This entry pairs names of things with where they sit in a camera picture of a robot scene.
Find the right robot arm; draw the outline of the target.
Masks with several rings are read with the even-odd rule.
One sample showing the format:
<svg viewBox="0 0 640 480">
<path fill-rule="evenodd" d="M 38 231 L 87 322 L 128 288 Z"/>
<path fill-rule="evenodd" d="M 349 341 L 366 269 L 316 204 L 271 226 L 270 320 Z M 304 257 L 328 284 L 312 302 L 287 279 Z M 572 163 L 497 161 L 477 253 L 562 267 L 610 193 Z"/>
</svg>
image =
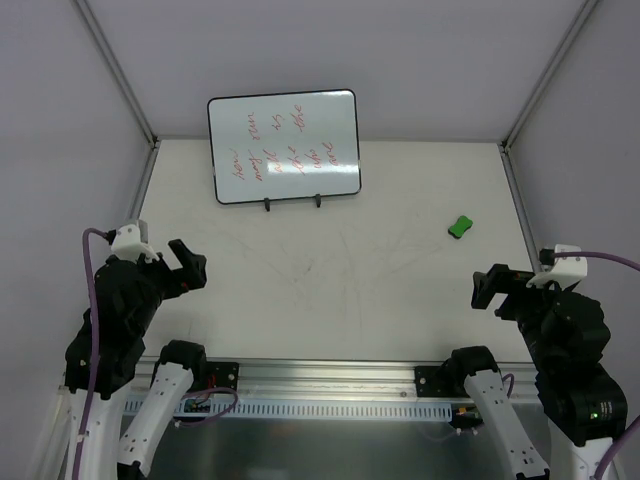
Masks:
<svg viewBox="0 0 640 480">
<path fill-rule="evenodd" d="M 537 452 L 485 346 L 455 349 L 439 369 L 449 389 L 469 396 L 488 431 L 507 479 L 605 479 L 637 421 L 627 420 L 625 394 L 600 360 L 611 333 L 598 301 L 537 282 L 531 272 L 495 264 L 473 275 L 471 306 L 484 310 L 504 295 L 495 314 L 513 321 L 536 368 L 535 387 L 550 424 L 551 459 Z"/>
</svg>

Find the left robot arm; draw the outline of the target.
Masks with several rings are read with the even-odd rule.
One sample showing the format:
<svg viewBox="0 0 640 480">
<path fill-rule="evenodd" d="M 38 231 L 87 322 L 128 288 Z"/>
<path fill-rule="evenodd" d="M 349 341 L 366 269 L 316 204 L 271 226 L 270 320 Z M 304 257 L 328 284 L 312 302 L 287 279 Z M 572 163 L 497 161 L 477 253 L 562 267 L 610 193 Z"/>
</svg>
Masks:
<svg viewBox="0 0 640 480">
<path fill-rule="evenodd" d="M 162 257 L 132 260 L 110 255 L 98 270 L 83 253 L 89 307 L 65 352 L 71 406 L 66 476 L 69 479 L 144 479 L 159 440 L 187 391 L 208 379 L 205 348 L 172 340 L 154 368 L 150 399 L 128 433 L 121 417 L 144 353 L 144 336 L 161 304 L 206 285 L 206 258 L 183 241 L 169 242 L 180 263 Z"/>
</svg>

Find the green whiteboard eraser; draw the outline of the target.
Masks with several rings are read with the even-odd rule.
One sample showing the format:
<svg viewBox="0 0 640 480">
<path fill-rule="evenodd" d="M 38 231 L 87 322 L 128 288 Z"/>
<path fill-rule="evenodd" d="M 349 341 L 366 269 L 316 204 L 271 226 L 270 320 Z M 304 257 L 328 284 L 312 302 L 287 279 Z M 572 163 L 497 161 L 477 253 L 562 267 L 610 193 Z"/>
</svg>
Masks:
<svg viewBox="0 0 640 480">
<path fill-rule="evenodd" d="M 473 227 L 473 221 L 466 215 L 459 216 L 456 221 L 448 228 L 448 234 L 459 240 Z"/>
</svg>

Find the black framed whiteboard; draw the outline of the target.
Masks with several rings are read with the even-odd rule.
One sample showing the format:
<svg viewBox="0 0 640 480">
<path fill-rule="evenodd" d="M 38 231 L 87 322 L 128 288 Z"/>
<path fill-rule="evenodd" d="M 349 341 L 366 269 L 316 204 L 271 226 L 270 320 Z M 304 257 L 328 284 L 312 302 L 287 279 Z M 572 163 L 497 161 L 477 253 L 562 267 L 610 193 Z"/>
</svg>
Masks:
<svg viewBox="0 0 640 480">
<path fill-rule="evenodd" d="M 348 196 L 362 188 L 350 89 L 217 97 L 207 119 L 222 205 Z"/>
</svg>

